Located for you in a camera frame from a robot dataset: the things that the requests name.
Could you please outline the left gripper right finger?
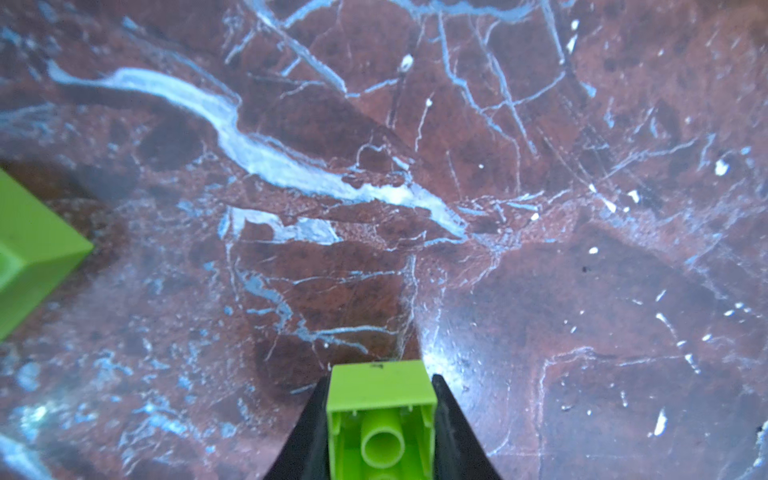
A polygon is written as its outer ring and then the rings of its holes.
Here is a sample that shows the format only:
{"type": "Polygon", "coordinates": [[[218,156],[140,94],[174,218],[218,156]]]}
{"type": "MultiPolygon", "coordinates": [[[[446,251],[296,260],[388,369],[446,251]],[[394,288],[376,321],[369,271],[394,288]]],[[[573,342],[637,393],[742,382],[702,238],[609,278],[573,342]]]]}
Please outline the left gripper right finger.
{"type": "Polygon", "coordinates": [[[442,375],[431,379],[437,396],[434,479],[500,480],[442,375]]]}

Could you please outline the green lego brick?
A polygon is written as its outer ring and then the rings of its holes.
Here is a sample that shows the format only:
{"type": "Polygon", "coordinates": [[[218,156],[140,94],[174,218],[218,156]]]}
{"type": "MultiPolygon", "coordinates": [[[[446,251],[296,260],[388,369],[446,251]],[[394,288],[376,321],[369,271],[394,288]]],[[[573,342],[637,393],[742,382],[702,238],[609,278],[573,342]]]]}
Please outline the green lego brick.
{"type": "Polygon", "coordinates": [[[431,479],[438,399],[421,360],[333,367],[326,401],[332,479],[431,479]]]}
{"type": "Polygon", "coordinates": [[[93,244],[1,173],[1,337],[7,338],[93,250],[93,244]]]}

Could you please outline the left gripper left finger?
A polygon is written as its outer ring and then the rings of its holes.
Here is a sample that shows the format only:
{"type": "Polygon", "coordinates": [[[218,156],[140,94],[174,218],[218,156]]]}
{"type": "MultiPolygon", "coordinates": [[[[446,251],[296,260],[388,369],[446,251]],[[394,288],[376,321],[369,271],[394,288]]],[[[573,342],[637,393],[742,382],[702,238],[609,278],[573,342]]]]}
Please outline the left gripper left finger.
{"type": "Polygon", "coordinates": [[[326,415],[329,384],[329,376],[317,382],[264,480],[330,479],[326,415]]]}

